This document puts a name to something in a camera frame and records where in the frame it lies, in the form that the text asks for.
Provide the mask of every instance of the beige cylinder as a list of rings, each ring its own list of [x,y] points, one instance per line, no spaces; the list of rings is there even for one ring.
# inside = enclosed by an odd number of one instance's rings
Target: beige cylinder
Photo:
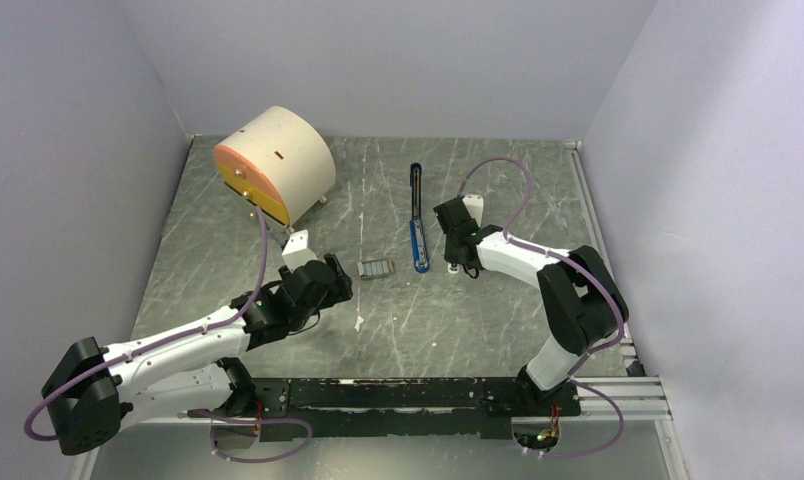
[[[292,225],[334,185],[331,151],[295,113],[271,107],[214,147],[225,183],[282,225]]]

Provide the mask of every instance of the white wall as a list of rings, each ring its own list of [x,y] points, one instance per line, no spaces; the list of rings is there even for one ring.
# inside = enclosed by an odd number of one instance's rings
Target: white wall
[[[185,153],[112,2],[0,2],[0,479],[66,477],[22,424],[73,341],[130,335]]]
[[[579,139],[655,0],[122,0],[191,133]]]
[[[693,478],[804,478],[804,1],[660,0],[582,157]]]

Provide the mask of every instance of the purple cable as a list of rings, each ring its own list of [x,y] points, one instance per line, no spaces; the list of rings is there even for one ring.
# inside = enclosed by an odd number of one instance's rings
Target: purple cable
[[[295,455],[302,449],[308,446],[308,443],[311,441],[311,438],[314,436],[314,430],[311,428],[311,424],[304,420],[299,420],[298,418],[271,418],[269,420],[240,420],[237,418],[229,418],[229,417],[221,417],[219,415],[214,415],[213,413],[207,410],[192,410],[192,413],[196,413],[202,415],[203,417],[208,417],[212,420],[219,420],[220,422],[230,423],[233,425],[299,425],[308,432],[308,436],[305,437],[305,440],[302,441],[299,445],[294,447],[292,450],[284,452],[280,455],[275,455],[272,457],[266,458],[241,458],[241,457],[232,457],[231,455],[226,455],[222,453],[219,449],[217,449],[216,441],[214,440],[214,431],[211,429],[211,452],[216,455],[217,457],[228,460],[230,462],[235,463],[270,463],[275,462],[278,460],[283,460],[287,457]]]
[[[240,310],[238,310],[237,313],[235,313],[234,315],[232,315],[230,318],[228,318],[226,320],[222,320],[220,322],[214,322],[214,323],[208,325],[208,331],[231,325],[232,323],[236,322],[238,318],[242,317],[243,314],[246,313],[246,310],[248,310],[249,307],[253,303],[255,303],[255,300],[258,298],[258,294],[261,291],[261,287],[264,284],[264,272],[266,271],[266,266],[267,266],[267,236],[266,236],[266,231],[267,231],[266,226],[267,226],[267,224],[266,224],[266,221],[264,219],[264,214],[261,211],[260,207],[255,207],[255,208],[257,209],[257,215],[258,215],[258,218],[260,219],[260,222],[261,222],[261,237],[262,237],[262,240],[263,240],[263,253],[262,253],[262,256],[261,256],[261,272],[260,272],[260,274],[258,274],[258,283],[255,285],[255,289],[252,290],[252,294],[249,295],[249,299],[246,301],[246,303],[242,307],[240,307]],[[143,345],[142,347],[140,347],[140,348],[138,348],[136,350],[133,350],[131,352],[131,357],[134,358],[134,357],[136,357],[138,355],[142,355],[142,354],[150,352],[150,351],[152,351],[152,350],[154,350],[156,348],[160,348],[160,347],[162,347],[164,345],[170,344],[170,343],[172,343],[172,342],[174,342],[176,340],[180,340],[182,338],[189,337],[190,335],[195,335],[197,333],[203,333],[204,331],[205,330],[202,327],[195,327],[195,328],[191,328],[189,330],[184,330],[182,332],[174,333],[172,335],[169,335],[168,337],[164,337],[164,338],[162,338],[162,339],[160,339],[158,341],[152,342],[152,343],[147,344],[147,345]],[[34,431],[34,419],[37,418],[37,415],[39,415],[40,412],[43,411],[43,409],[48,407],[52,402],[57,400],[61,395],[66,393],[70,388],[78,385],[84,379],[90,377],[91,375],[95,375],[96,373],[101,372],[102,370],[105,370],[107,368],[111,368],[114,365],[118,365],[118,364],[120,364],[122,362],[125,362],[125,361],[128,361],[128,360],[129,360],[128,355],[122,354],[119,357],[114,358],[113,360],[110,360],[110,361],[107,361],[107,362],[104,362],[104,363],[100,363],[99,365],[96,365],[95,367],[93,367],[93,368],[91,368],[91,369],[89,369],[89,370],[87,370],[87,371],[75,376],[74,378],[72,378],[72,380],[70,380],[70,381],[64,383],[63,385],[61,385],[60,387],[58,387],[57,390],[55,390],[54,392],[50,393],[46,398],[44,398],[40,403],[38,403],[37,406],[34,407],[33,410],[31,410],[31,413],[28,414],[28,417],[25,418],[25,426],[24,426],[25,435],[27,435],[28,438],[30,438],[32,440],[37,440],[39,442],[49,442],[49,441],[52,441],[52,440],[57,440],[57,435],[42,435],[42,434],[39,434],[39,433]]]
[[[278,234],[275,233],[275,230],[273,230],[269,225],[267,225],[267,232],[272,235],[272,239],[275,240],[275,243],[277,243],[279,247],[284,248],[284,246],[287,245],[287,240],[279,237]]]
[[[613,445],[623,435],[623,429],[625,428],[625,419],[623,418],[623,412],[620,411],[620,407],[617,406],[617,404],[614,402],[614,399],[600,392],[599,390],[591,387],[590,385],[586,385],[582,382],[576,381],[575,379],[572,378],[572,376],[579,370],[579,368],[581,368],[582,365],[584,365],[584,363],[587,361],[590,355],[593,355],[595,352],[604,350],[608,347],[620,343],[620,340],[622,340],[623,336],[625,335],[625,320],[623,319],[623,314],[620,312],[620,308],[617,306],[617,303],[614,301],[614,298],[611,296],[610,293],[608,293],[608,290],[605,289],[602,283],[600,283],[599,280],[596,279],[596,277],[594,277],[589,271],[587,271],[587,269],[585,269],[584,267],[582,267],[580,264],[573,261],[569,257],[565,257],[564,255],[561,255],[558,252],[546,250],[545,248],[541,248],[537,245],[517,240],[509,235],[508,227],[510,227],[511,224],[514,223],[514,220],[516,220],[517,217],[520,216],[520,213],[522,213],[523,210],[526,208],[526,204],[529,203],[529,198],[531,198],[532,194],[532,173],[529,171],[528,167],[526,167],[526,165],[523,162],[517,160],[516,158],[510,158],[510,157],[495,157],[495,158],[489,158],[487,160],[482,160],[481,162],[477,163],[472,169],[470,169],[469,172],[467,172],[467,175],[464,177],[464,181],[461,182],[461,186],[458,188],[458,196],[460,197],[461,195],[463,195],[464,188],[467,186],[467,182],[470,180],[470,177],[472,177],[473,174],[476,173],[476,170],[478,170],[479,168],[488,163],[500,162],[500,161],[513,163],[514,165],[520,167],[520,170],[523,171],[523,176],[526,179],[526,192],[523,194],[523,201],[520,203],[520,207],[517,208],[514,214],[511,215],[511,217],[508,219],[507,222],[505,222],[505,225],[502,226],[502,236],[505,238],[505,241],[507,241],[511,245],[516,245],[520,248],[524,248],[532,252],[540,253],[542,255],[555,258],[556,260],[564,262],[565,264],[572,267],[574,270],[579,272],[579,274],[585,277],[585,279],[588,282],[590,282],[590,284],[593,285],[594,288],[596,288],[596,290],[602,295],[602,298],[604,298],[605,301],[608,303],[608,306],[611,307],[611,311],[614,313],[614,318],[617,321],[617,335],[608,342],[605,342],[601,345],[597,345],[596,347],[589,348],[588,351],[585,352],[584,355],[582,355],[579,361],[576,362],[576,365],[574,365],[573,368],[571,368],[570,371],[567,373],[567,375],[571,377],[570,382],[572,382],[573,385],[598,395],[600,398],[604,399],[605,401],[610,403],[612,407],[614,407],[614,411],[617,412],[617,418],[619,420],[617,433],[614,435],[613,438],[611,438],[611,440],[608,440],[607,442],[588,450],[571,452],[571,453],[549,453],[545,454],[544,456],[555,457],[555,458],[575,458],[597,453]]]

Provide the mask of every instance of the purple cable loop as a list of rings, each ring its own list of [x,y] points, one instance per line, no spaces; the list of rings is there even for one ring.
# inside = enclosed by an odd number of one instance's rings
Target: purple cable loop
[[[460,197],[461,195],[463,195],[464,188],[467,186],[467,181],[469,181],[470,177],[473,176],[473,174],[476,172],[476,170],[481,168],[483,165],[486,165],[486,164],[491,163],[491,162],[513,163],[514,165],[520,167],[520,170],[523,171],[523,176],[526,179],[526,192],[523,194],[523,200],[520,203],[520,207],[517,208],[517,210],[514,212],[514,214],[511,215],[511,217],[508,219],[507,222],[505,222],[505,225],[502,226],[502,237],[505,238],[505,241],[510,243],[511,245],[515,245],[515,246],[518,246],[520,248],[524,248],[524,249],[532,251],[532,252],[540,253],[540,254],[546,255],[546,256],[551,256],[552,258],[555,258],[556,260],[564,262],[565,264],[569,265],[574,270],[579,272],[579,274],[581,274],[583,277],[585,277],[585,279],[588,282],[590,282],[590,284],[593,285],[594,288],[597,289],[597,291],[599,291],[599,293],[605,299],[606,303],[608,303],[608,306],[611,307],[611,311],[614,312],[614,318],[617,321],[617,335],[612,340],[610,340],[608,342],[605,342],[605,343],[603,343],[601,345],[597,345],[596,347],[589,348],[588,351],[585,352],[584,355],[582,355],[582,357],[579,359],[579,361],[576,362],[576,365],[574,365],[573,368],[571,368],[570,371],[567,372],[567,376],[569,377],[569,380],[573,385],[575,385],[575,386],[577,386],[579,388],[582,388],[584,390],[587,390],[587,391],[599,396],[600,398],[602,398],[603,400],[605,400],[605,401],[607,401],[608,403],[611,404],[611,406],[614,408],[614,411],[617,413],[617,419],[618,419],[617,433],[615,433],[614,436],[610,440],[608,440],[607,442],[605,442],[605,443],[603,443],[601,445],[598,445],[598,446],[596,446],[594,448],[590,448],[590,449],[587,449],[587,450],[582,450],[582,451],[579,451],[579,452],[544,453],[543,456],[544,457],[553,457],[553,458],[576,458],[576,457],[583,457],[585,455],[591,455],[593,453],[600,452],[600,451],[605,450],[606,448],[610,447],[614,443],[616,443],[617,440],[619,440],[620,437],[623,435],[623,430],[625,428],[625,419],[623,418],[623,412],[620,410],[620,407],[617,406],[617,403],[614,402],[614,400],[611,397],[609,397],[608,395],[606,395],[606,394],[600,392],[599,390],[591,387],[590,385],[587,385],[587,384],[585,384],[583,382],[575,380],[573,378],[573,374],[575,374],[579,370],[579,368],[581,368],[581,366],[584,365],[584,363],[587,361],[587,359],[590,357],[590,355],[593,355],[594,353],[596,353],[596,352],[598,352],[600,350],[604,350],[604,349],[606,349],[608,347],[612,347],[612,346],[617,345],[617,344],[620,343],[620,340],[622,340],[623,336],[625,336],[625,321],[623,319],[623,314],[620,312],[620,308],[617,306],[617,303],[614,301],[614,298],[611,296],[610,293],[608,293],[608,290],[606,290],[605,287],[599,282],[599,280],[597,280],[596,277],[594,277],[584,267],[582,267],[581,265],[579,265],[575,261],[571,260],[569,257],[565,257],[564,255],[561,255],[558,252],[547,250],[547,249],[538,247],[537,245],[522,242],[522,241],[516,240],[513,237],[509,236],[508,227],[510,227],[511,224],[514,223],[514,220],[516,220],[517,217],[520,216],[520,213],[522,213],[523,210],[526,208],[526,204],[529,203],[529,198],[531,198],[531,194],[532,194],[532,173],[529,171],[528,167],[526,167],[526,165],[523,162],[517,160],[516,158],[511,158],[511,157],[494,157],[494,158],[488,158],[486,160],[482,160],[481,162],[477,163],[472,169],[470,169],[469,172],[467,172],[466,177],[464,177],[464,181],[461,182],[461,187],[458,188],[458,196]],[[520,447],[520,445],[518,445],[516,443],[514,445],[517,448],[522,448],[522,447]]]

